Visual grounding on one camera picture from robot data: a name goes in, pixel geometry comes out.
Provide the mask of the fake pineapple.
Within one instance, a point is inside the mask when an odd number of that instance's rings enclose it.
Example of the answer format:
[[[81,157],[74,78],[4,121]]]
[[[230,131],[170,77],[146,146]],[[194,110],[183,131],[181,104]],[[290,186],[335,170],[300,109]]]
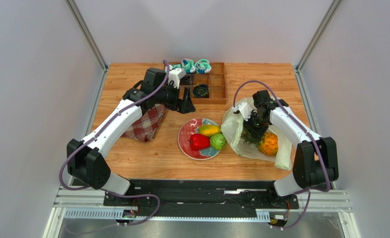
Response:
[[[271,132],[265,132],[261,139],[248,139],[242,132],[241,138],[245,144],[255,146],[262,154],[275,157],[279,150],[278,136]]]

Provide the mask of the translucent white plastic bag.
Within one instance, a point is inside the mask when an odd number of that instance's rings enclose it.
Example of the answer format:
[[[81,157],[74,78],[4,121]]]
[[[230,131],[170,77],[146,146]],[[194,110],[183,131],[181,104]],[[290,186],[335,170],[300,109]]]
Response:
[[[270,161],[274,166],[290,171],[292,169],[291,149],[292,144],[283,132],[274,125],[267,129],[247,128],[247,121],[241,114],[235,114],[230,108],[226,111],[221,125],[221,132],[232,150],[239,156]],[[259,150],[260,136],[265,133],[274,134],[277,137],[278,150],[275,155],[268,156]]]

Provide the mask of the yellow fake mango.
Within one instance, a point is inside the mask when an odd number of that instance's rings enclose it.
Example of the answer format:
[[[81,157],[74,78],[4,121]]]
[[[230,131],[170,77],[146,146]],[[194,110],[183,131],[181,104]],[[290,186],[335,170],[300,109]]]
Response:
[[[198,128],[198,132],[201,135],[212,137],[215,134],[221,133],[221,129],[218,125],[204,124]]]

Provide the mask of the red fake bell pepper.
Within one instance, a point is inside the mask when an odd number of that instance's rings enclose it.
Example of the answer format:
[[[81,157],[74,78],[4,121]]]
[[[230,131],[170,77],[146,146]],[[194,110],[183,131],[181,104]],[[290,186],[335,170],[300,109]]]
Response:
[[[199,151],[210,147],[210,138],[196,133],[190,136],[189,143],[193,151]]]

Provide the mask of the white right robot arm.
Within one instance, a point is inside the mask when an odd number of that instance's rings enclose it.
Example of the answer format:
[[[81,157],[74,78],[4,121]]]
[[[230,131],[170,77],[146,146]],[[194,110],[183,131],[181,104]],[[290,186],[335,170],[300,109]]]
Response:
[[[328,191],[339,178],[337,146],[332,137],[322,137],[306,126],[283,99],[275,99],[267,90],[253,95],[253,105],[239,103],[243,127],[254,139],[276,126],[296,148],[291,174],[274,181],[280,197],[307,189]]]

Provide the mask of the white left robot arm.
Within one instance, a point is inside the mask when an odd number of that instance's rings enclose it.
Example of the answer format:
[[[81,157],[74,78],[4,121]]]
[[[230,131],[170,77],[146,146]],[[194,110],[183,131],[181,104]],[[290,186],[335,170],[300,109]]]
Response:
[[[196,111],[188,87],[184,88],[183,98],[179,98],[179,83],[185,75],[182,68],[149,68],[144,79],[126,91],[100,126],[83,139],[68,143],[67,160],[61,170],[67,170],[87,187],[125,195],[131,182],[112,172],[105,158],[125,131],[154,106],[163,105],[181,114]]]

